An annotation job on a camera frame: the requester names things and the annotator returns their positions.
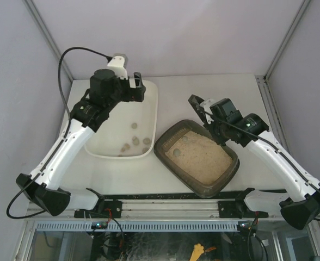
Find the dark translucent litter box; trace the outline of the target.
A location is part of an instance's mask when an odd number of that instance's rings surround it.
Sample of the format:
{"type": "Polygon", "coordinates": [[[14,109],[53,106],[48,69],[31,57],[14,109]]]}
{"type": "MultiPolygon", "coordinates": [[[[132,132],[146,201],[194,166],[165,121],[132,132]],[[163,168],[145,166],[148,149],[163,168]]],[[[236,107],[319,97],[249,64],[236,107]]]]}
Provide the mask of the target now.
{"type": "Polygon", "coordinates": [[[181,120],[155,142],[153,151],[165,167],[201,198],[222,191],[237,173],[240,161],[234,150],[217,145],[210,133],[193,120],[181,120]],[[182,141],[187,136],[189,142],[182,141]],[[173,151],[179,149],[176,157],[173,151]]]}

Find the white plastic bin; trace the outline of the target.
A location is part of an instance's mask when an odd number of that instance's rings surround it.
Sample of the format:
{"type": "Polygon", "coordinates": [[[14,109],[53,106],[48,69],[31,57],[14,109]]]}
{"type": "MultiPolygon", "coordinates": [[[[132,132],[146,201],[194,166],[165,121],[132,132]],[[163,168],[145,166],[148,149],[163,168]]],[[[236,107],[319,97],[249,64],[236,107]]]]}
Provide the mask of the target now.
{"type": "Polygon", "coordinates": [[[150,152],[155,142],[155,131],[158,112],[158,87],[155,83],[144,80],[146,87],[144,100],[139,102],[121,102],[109,114],[99,130],[84,145],[86,152],[94,157],[103,159],[141,158],[150,152]],[[139,145],[132,144],[132,138],[139,139],[139,145]],[[121,152],[124,144],[130,149],[121,152]]]}

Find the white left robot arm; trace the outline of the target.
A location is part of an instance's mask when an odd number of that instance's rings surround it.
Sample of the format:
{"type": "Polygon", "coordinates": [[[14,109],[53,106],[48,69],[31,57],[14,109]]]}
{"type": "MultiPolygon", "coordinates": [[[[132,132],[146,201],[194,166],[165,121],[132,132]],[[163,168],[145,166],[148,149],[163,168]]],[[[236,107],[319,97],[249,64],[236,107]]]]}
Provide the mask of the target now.
{"type": "Polygon", "coordinates": [[[66,191],[61,181],[77,153],[108,120],[120,102],[142,102],[146,87],[141,74],[134,73],[135,86],[128,77],[109,69],[97,70],[90,78],[90,88],[68,112],[62,135],[30,174],[19,174],[16,184],[21,192],[43,212],[58,216],[66,209],[92,210],[102,200],[93,189],[66,191]]]}

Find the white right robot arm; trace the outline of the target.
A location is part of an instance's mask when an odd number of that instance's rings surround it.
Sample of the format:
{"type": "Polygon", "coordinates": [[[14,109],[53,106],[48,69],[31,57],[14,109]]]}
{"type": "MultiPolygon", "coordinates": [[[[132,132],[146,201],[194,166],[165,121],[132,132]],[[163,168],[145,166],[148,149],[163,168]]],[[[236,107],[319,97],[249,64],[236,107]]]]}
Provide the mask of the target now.
{"type": "Polygon", "coordinates": [[[229,98],[218,102],[197,95],[188,99],[218,145],[231,140],[256,155],[284,186],[285,193],[245,189],[236,199],[247,210],[281,215],[302,230],[320,214],[320,181],[309,174],[277,141],[269,126],[254,113],[242,116],[229,98]]]}

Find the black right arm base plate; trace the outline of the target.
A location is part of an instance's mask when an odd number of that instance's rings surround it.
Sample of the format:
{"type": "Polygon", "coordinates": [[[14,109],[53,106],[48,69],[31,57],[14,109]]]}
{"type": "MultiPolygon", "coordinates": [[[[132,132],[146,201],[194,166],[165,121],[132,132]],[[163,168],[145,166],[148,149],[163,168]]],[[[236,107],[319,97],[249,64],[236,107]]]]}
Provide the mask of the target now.
{"type": "Polygon", "coordinates": [[[220,218],[268,218],[267,212],[250,210],[244,202],[219,201],[218,210],[220,218]]]}

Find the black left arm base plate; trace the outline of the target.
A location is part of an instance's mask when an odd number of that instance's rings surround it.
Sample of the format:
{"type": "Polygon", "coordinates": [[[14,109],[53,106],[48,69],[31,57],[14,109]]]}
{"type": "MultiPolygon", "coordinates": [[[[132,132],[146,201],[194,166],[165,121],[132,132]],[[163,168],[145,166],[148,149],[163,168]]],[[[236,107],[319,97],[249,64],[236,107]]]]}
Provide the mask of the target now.
{"type": "Polygon", "coordinates": [[[74,218],[97,219],[97,218],[121,218],[122,202],[119,200],[99,200],[92,210],[79,209],[74,213],[74,218]]]}

